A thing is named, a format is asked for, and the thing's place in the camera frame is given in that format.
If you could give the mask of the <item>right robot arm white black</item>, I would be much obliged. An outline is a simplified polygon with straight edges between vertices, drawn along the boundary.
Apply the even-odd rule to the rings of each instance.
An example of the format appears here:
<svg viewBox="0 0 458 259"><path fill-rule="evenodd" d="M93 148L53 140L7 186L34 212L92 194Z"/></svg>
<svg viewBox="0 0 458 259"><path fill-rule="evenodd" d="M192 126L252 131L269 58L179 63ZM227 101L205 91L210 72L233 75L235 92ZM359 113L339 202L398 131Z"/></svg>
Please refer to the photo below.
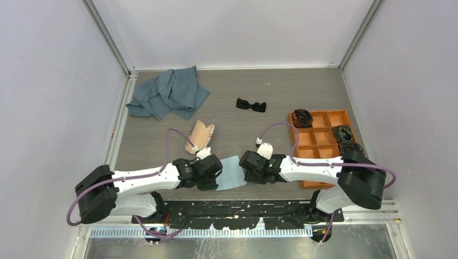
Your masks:
<svg viewBox="0 0 458 259"><path fill-rule="evenodd" d="M327 159L273 154L268 159L255 151L247 151L239 166L244 170L245 181L262 185L293 181L331 184L331 188L315 194L308 207L310 218L318 222L347 206L380 209L388 172L358 152Z"/></svg>

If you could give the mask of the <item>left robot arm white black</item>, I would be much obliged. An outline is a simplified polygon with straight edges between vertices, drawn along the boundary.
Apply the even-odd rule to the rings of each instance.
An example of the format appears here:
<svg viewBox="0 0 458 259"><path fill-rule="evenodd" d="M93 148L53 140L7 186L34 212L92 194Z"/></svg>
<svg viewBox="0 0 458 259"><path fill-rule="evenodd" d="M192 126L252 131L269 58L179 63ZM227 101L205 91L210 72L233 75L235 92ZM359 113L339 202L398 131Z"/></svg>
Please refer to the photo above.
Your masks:
<svg viewBox="0 0 458 259"><path fill-rule="evenodd" d="M77 197L68 215L77 207L80 220L68 220L68 224L92 224L108 216L137 216L160 223L166 210L157 191L193 187L214 190L222 171L223 164L214 154L193 160L180 158L164 167L137 171L98 166L75 186Z"/></svg>

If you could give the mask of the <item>patterned glasses case tan lining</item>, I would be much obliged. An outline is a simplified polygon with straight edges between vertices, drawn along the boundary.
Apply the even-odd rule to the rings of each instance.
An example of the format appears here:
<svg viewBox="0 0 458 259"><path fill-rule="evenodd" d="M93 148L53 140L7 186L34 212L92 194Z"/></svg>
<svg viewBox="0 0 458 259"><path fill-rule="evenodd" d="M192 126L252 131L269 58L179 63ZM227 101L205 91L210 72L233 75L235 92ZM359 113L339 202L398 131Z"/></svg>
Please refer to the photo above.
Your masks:
<svg viewBox="0 0 458 259"><path fill-rule="evenodd" d="M191 144L187 142L185 150L194 155L198 151L206 148L211 141L214 129L215 126L213 124L207 126L200 120L196 121L194 128L189 135L189 140L194 144L194 146L191 146Z"/></svg>

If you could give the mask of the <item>light blue cleaning cloth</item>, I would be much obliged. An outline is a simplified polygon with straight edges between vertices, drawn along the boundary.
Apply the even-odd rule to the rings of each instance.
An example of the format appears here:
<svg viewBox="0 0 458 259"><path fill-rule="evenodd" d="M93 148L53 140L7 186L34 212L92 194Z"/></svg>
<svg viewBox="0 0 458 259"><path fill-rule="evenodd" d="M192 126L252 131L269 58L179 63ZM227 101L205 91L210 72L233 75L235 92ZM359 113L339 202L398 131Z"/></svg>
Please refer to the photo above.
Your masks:
<svg viewBox="0 0 458 259"><path fill-rule="evenodd" d="M218 185L216 191L223 191L234 189L247 184L244 180L245 174L243 169L239 166L240 158L238 156L231 156L221 160L222 171L216 178Z"/></svg>

